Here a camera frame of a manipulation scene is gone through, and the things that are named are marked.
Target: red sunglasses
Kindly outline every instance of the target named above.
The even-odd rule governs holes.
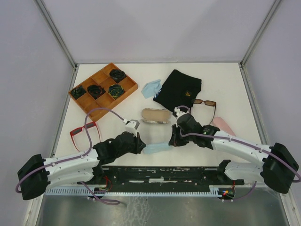
[[[100,132],[99,132],[98,126],[96,125],[95,122],[90,122],[90,123],[88,123],[88,124],[87,124],[87,129],[92,128],[92,127],[94,127],[94,126],[97,128],[97,132],[98,132],[98,136],[99,136],[99,142],[101,142],[101,139],[100,139]],[[73,142],[73,144],[74,144],[76,150],[78,150],[78,152],[79,152],[79,149],[78,149],[78,148],[76,147],[76,145],[75,145],[73,136],[76,135],[76,134],[79,134],[81,131],[83,131],[84,128],[85,128],[85,126],[78,127],[78,128],[76,128],[76,129],[74,129],[74,130],[72,130],[72,131],[70,132],[71,140],[72,140],[72,142]]]

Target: white table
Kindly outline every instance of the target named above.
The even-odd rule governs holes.
[[[80,65],[74,86],[77,86],[86,78],[102,69],[105,65]],[[197,98],[213,100],[217,102],[215,116],[222,117],[236,133],[238,137],[253,142],[260,142],[258,131],[253,118],[245,86],[236,63],[224,64],[117,64],[133,80],[138,83],[139,89],[125,99],[113,110],[126,119],[141,119],[141,111],[144,108],[164,108],[154,102],[152,98],[145,99],[141,93],[147,82],[161,79],[161,84],[166,80],[173,69],[177,69],[187,75],[202,79],[202,90]],[[195,105],[192,114],[202,125],[208,124],[213,115],[213,108]],[[55,157],[77,153],[73,146],[69,132],[84,124],[85,113],[71,99],[68,105],[62,132],[59,138]],[[170,119],[171,124],[146,124],[141,122],[140,136],[146,144],[168,142],[171,138],[171,126],[175,118]],[[124,123],[114,114],[108,113],[99,121],[102,139],[115,138],[125,131]],[[99,142],[96,129],[90,129],[94,144]],[[88,148],[88,140],[85,132],[75,137],[80,150]],[[200,148],[195,144],[183,147],[173,147],[170,151],[162,151],[154,154],[128,153],[118,158],[110,165],[122,166],[218,166],[222,160],[244,161],[236,156]]]

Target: brown sunglasses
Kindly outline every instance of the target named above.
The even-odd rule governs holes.
[[[214,107],[214,113],[213,113],[213,118],[214,118],[215,111],[216,111],[216,102],[215,101],[211,101],[211,100],[200,100],[200,99],[195,99],[194,102],[193,102],[193,104],[197,104],[197,105],[200,105],[201,103],[204,103],[207,106]]]

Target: gray floor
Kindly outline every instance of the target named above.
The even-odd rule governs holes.
[[[237,188],[237,197],[247,189]],[[286,226],[277,193],[257,188],[245,199],[222,203],[202,197],[112,197],[107,206],[77,196],[45,195],[37,226]]]

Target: sunglasses lens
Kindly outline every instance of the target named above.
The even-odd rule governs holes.
[[[205,104],[208,105],[208,106],[216,105],[216,103],[214,101],[210,101],[210,100],[205,101]]]
[[[90,123],[87,124],[87,129],[88,129],[88,128],[91,128],[91,127],[93,127],[93,126],[95,126],[95,124],[94,124],[93,122],[90,122]]]
[[[203,102],[203,100],[200,100],[200,99],[195,99],[194,100],[194,104],[201,104]]]
[[[76,134],[80,133],[81,131],[82,131],[82,128],[77,128],[74,131],[72,131],[72,134],[76,135]]]

